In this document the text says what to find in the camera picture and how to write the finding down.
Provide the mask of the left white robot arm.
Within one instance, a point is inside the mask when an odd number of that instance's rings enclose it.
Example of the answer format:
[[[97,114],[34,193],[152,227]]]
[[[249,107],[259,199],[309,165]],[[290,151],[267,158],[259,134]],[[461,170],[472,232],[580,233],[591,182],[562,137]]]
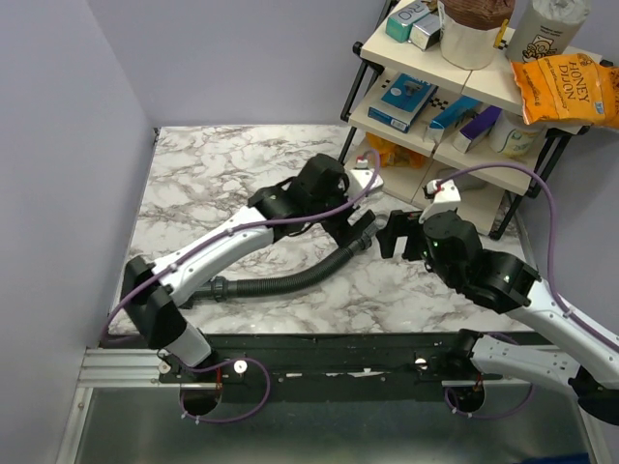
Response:
[[[318,154],[295,176],[259,189],[236,214],[191,244],[152,262],[141,256],[125,266],[117,306],[129,316],[149,348],[165,350],[195,382],[215,367],[205,335],[181,313],[200,286],[241,258],[320,223],[341,245],[368,227],[348,219],[356,205],[381,189],[378,168],[346,169]]]

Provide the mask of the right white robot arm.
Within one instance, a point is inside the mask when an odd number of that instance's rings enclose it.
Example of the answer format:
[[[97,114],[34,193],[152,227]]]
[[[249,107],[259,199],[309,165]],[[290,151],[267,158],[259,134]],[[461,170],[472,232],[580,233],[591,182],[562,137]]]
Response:
[[[422,220],[395,211],[377,234],[381,255],[390,258],[398,238],[403,259],[422,261],[475,305],[533,329],[559,348],[552,354],[511,345],[489,335],[462,331],[462,345],[445,355],[458,379],[479,371],[515,377],[577,400],[596,419],[618,422],[618,336],[550,291],[548,280],[518,257],[485,249],[476,227],[448,211]]]

